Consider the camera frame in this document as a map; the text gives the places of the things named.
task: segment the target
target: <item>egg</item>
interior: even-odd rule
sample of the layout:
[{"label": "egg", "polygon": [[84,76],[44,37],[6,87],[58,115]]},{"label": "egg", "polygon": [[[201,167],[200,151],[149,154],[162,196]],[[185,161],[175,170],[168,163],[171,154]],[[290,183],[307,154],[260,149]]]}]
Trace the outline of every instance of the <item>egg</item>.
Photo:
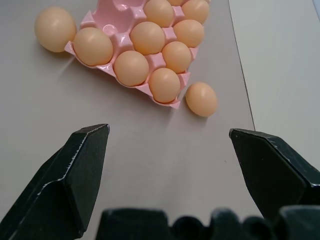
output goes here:
[{"label": "egg", "polygon": [[155,70],[148,83],[153,99],[162,104],[172,102],[180,92],[179,77],[168,68]]},{"label": "egg", "polygon": [[167,0],[172,6],[181,6],[184,0]]},{"label": "egg", "polygon": [[174,20],[174,9],[167,0],[150,0],[143,8],[146,20],[168,28]]},{"label": "egg", "polygon": [[37,41],[47,50],[61,53],[75,38],[77,26],[74,18],[64,9],[51,6],[36,17],[34,32]]},{"label": "egg", "polygon": [[133,87],[142,84],[148,77],[147,59],[137,51],[125,51],[114,62],[114,72],[119,82]]},{"label": "egg", "polygon": [[167,44],[162,50],[162,56],[166,67],[176,74],[183,73],[191,63],[190,50],[180,41],[173,41]]},{"label": "egg", "polygon": [[110,38],[94,27],[83,28],[75,35],[73,49],[77,57],[89,66],[107,64],[114,52]]},{"label": "egg", "polygon": [[173,27],[176,40],[184,43],[188,48],[197,47],[205,36],[204,26],[196,20],[188,19],[178,22]]},{"label": "egg", "polygon": [[185,99],[189,108],[201,117],[211,116],[218,107],[215,91],[204,82],[197,82],[189,86]]},{"label": "egg", "polygon": [[185,19],[196,20],[201,24],[209,15],[209,4],[205,0],[190,0],[182,6]]},{"label": "egg", "polygon": [[154,22],[145,21],[135,26],[130,34],[134,49],[143,54],[157,54],[165,46],[165,33]]}]

